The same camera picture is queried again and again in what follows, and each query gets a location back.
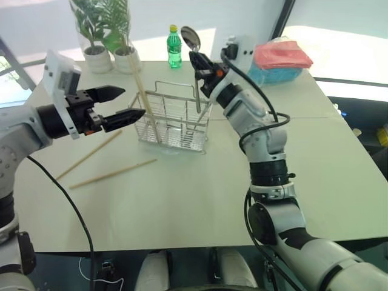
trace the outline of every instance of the black cable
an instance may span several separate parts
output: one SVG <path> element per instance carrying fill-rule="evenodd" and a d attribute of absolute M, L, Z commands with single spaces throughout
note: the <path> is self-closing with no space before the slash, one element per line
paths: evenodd
<path fill-rule="evenodd" d="M 269 109 L 271 110 L 271 112 L 273 112 L 273 118 L 275 120 L 275 122 L 279 122 L 278 120 L 278 114 L 275 109 L 273 108 L 271 102 L 269 101 L 268 97 L 264 94 L 264 92 L 259 88 L 259 86 L 257 86 L 257 84 L 255 82 L 253 82 L 243 71 L 241 71 L 238 67 L 236 67 L 235 65 L 232 64 L 232 62 L 229 60 L 229 58 L 226 56 L 225 54 L 225 50 L 226 48 L 223 48 L 221 50 L 221 59 L 222 61 L 227 64 L 228 67 L 230 67 L 233 71 L 236 72 L 237 75 L 239 75 L 240 77 L 242 77 L 242 79 L 244 79 L 245 81 L 248 82 L 249 85 L 251 85 L 259 94 L 260 96 L 264 99 L 264 101 L 267 103 Z"/>
<path fill-rule="evenodd" d="M 92 237 L 90 236 L 90 233 L 89 233 L 89 231 L 88 231 L 88 229 L 86 227 L 86 224 L 85 224 L 84 219 L 82 218 L 82 215 L 80 214 L 77 206 L 75 206 L 73 200 L 70 198 L 69 194 L 60 185 L 60 183 L 58 183 L 57 180 L 54 177 L 52 177 L 52 175 L 49 173 L 49 171 L 46 170 L 46 168 L 40 162 L 38 162 L 37 160 L 35 160 L 31 156 L 28 156 L 27 159 L 29 159 L 31 162 L 36 164 L 48 176 L 48 178 L 55 184 L 55 186 L 57 186 L 60 189 L 60 191 L 62 191 L 62 193 L 65 195 L 65 197 L 67 198 L 69 203 L 72 205 L 75 213 L 77 214 L 79 222 L 82 224 L 82 228 L 85 231 L 85 234 L 86 234 L 86 237 L 87 237 L 87 241 L 89 242 L 89 248 L 90 248 L 90 277 L 89 277 L 90 281 L 89 281 L 89 290 L 90 291 L 94 291 L 95 251 L 94 251 L 94 248 L 93 248 Z"/>
<path fill-rule="evenodd" d="M 273 291 L 279 291 L 278 284 L 276 283 L 275 272 L 271 270 L 269 272 L 269 276 L 272 283 Z"/>
<path fill-rule="evenodd" d="M 290 116 L 287 115 L 287 114 L 278 112 L 278 115 L 279 115 L 279 116 L 282 116 L 282 117 L 285 117 L 286 120 L 284 120 L 284 121 L 282 121 L 282 122 L 278 122 L 278 123 L 274 123 L 274 124 L 270 124 L 270 125 L 265 125 L 265 126 L 262 126 L 262 127 L 258 127 L 257 129 L 252 129 L 252 130 L 250 130 L 249 132 L 243 134 L 243 135 L 240 137 L 240 140 L 238 141 L 238 145 L 240 146 L 240 149 L 242 150 L 243 153 L 245 153 L 245 150 L 244 150 L 244 147 L 243 147 L 243 141 L 244 141 L 244 139 L 245 139 L 247 136 L 249 136 L 249 135 L 251 135 L 251 134 L 253 134 L 253 133 L 256 133 L 256 132 L 260 132 L 260 131 L 262 131 L 262 130 L 267 130 L 267 129 L 272 129 L 272 128 L 274 128 L 274 127 L 282 126 L 282 125 L 284 125 L 284 124 L 289 123 L 290 120 L 291 120 L 291 119 L 290 119 Z"/>
<path fill-rule="evenodd" d="M 286 274 L 280 266 L 275 262 L 275 260 L 264 250 L 264 247 L 259 245 L 258 242 L 256 241 L 255 237 L 253 236 L 252 230 L 250 229 L 250 225 L 248 222 L 248 214 L 247 214 L 247 206 L 248 206 L 248 201 L 250 200 L 250 190 L 248 189 L 247 195 L 245 196 L 244 200 L 244 221 L 245 221 L 245 226 L 248 230 L 248 234 L 253 241 L 253 244 L 255 247 L 259 250 L 259 252 L 268 260 L 269 263 L 273 266 L 273 268 L 279 272 L 279 274 L 293 287 L 296 291 L 302 291 L 298 287 L 298 285 L 295 284 L 295 282 L 290 278 L 288 274 Z"/>

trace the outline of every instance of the yellow object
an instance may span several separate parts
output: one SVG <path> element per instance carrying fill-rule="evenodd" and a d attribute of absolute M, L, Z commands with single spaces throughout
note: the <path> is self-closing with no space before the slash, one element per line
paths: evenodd
<path fill-rule="evenodd" d="M 170 32 L 177 32 L 178 31 L 178 28 L 176 25 L 172 24 L 170 25 Z"/>
<path fill-rule="evenodd" d="M 388 133 L 384 129 L 377 130 L 377 137 L 383 147 L 388 147 Z"/>

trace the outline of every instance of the white flower pot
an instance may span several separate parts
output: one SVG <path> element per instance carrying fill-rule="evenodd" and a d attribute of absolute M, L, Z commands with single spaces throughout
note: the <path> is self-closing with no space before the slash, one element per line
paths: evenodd
<path fill-rule="evenodd" d="M 141 69 L 141 61 L 139 58 L 138 51 L 134 48 L 130 48 L 130 55 L 122 55 L 120 53 L 120 48 L 117 49 L 114 53 L 115 56 L 115 62 L 116 62 L 116 67 L 119 70 L 119 72 L 124 73 L 124 74 L 132 74 L 133 67 L 131 66 L 131 62 L 129 60 L 129 57 L 132 56 L 133 63 L 135 65 L 135 70 L 140 71 Z"/>
<path fill-rule="evenodd" d="M 105 49 L 105 47 L 101 45 L 97 45 L 97 48 L 102 48 L 102 52 L 98 53 L 97 55 L 91 55 L 88 54 L 90 51 L 90 47 L 84 50 L 84 56 L 86 63 L 90 69 L 91 72 L 97 73 L 97 74 L 103 74 L 109 72 L 113 66 L 112 62 L 110 60 L 110 55 L 108 51 Z"/>

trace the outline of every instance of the wooden chopstick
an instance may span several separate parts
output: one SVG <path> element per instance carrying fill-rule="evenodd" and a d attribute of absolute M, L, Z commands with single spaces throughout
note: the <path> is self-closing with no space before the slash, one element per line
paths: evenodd
<path fill-rule="evenodd" d="M 129 60 L 129 63 L 132 67 L 132 72 L 133 72 L 133 75 L 135 76 L 135 81 L 136 81 L 136 84 L 138 86 L 138 89 L 139 89 L 139 92 L 140 92 L 140 97 L 143 101 L 143 104 L 144 104 L 144 107 L 145 107 L 145 111 L 148 113 L 149 117 L 150 117 L 150 120 L 151 120 L 151 126 L 152 126 L 152 129 L 155 133 L 155 136 L 156 136 L 156 140 L 158 143 L 161 143 L 161 138 L 159 136 L 159 132 L 156 128 L 156 121 L 155 121 L 155 117 L 152 113 L 152 109 L 151 109 L 151 105 L 148 101 L 148 97 L 147 97 L 147 94 L 146 94 L 146 91 L 144 90 L 144 86 L 143 86 L 143 83 L 141 81 L 141 78 L 139 76 L 139 72 L 136 68 L 136 64 L 135 64 L 135 61 L 133 60 L 133 56 L 132 54 L 129 54 L 128 55 L 128 60 Z"/>
<path fill-rule="evenodd" d="M 118 130 L 114 135 L 112 135 L 110 138 L 108 138 L 106 141 L 104 141 L 102 144 L 100 144 L 99 146 L 97 146 L 94 150 L 92 150 L 90 153 L 88 153 L 85 157 L 83 157 L 82 159 L 80 159 L 78 162 L 74 163 L 70 168 L 68 168 L 66 171 L 64 171 L 63 173 L 61 173 L 58 177 L 56 177 L 55 179 L 59 180 L 61 179 L 63 176 L 65 176 L 66 174 L 68 174 L 70 171 L 72 171 L 74 168 L 76 168 L 77 166 L 79 166 L 81 163 L 83 163 L 86 159 L 90 158 L 92 155 L 94 155 L 96 152 L 98 152 L 99 150 L 101 150 L 103 147 L 105 147 L 108 143 L 110 143 L 112 140 L 114 140 L 118 135 L 120 135 L 122 133 L 122 130 Z"/>
<path fill-rule="evenodd" d="M 69 188 L 70 189 L 75 189 L 75 188 L 78 188 L 78 187 L 81 187 L 81 186 L 84 186 L 84 185 L 87 185 L 87 184 L 90 184 L 90 183 L 93 183 L 93 182 L 97 182 L 97 181 L 102 180 L 102 179 L 106 179 L 106 178 L 115 176 L 115 175 L 120 174 L 120 173 L 124 173 L 124 172 L 129 171 L 129 170 L 133 170 L 135 168 L 138 168 L 138 167 L 150 164 L 151 162 L 155 162 L 155 161 L 157 161 L 157 159 L 151 159 L 150 161 L 141 162 L 140 164 L 136 164 L 134 166 L 126 167 L 124 169 L 121 169 L 121 170 L 118 170 L 118 171 L 114 171 L 112 173 L 101 175 L 101 176 L 98 176 L 98 177 L 86 180 L 84 182 L 72 185 Z"/>

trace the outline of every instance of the bottle cap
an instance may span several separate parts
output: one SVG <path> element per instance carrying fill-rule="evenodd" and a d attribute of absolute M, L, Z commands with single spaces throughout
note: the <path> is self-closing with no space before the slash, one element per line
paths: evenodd
<path fill-rule="evenodd" d="M 178 28 L 176 25 L 172 24 L 170 25 L 170 32 L 177 32 L 178 31 Z"/>

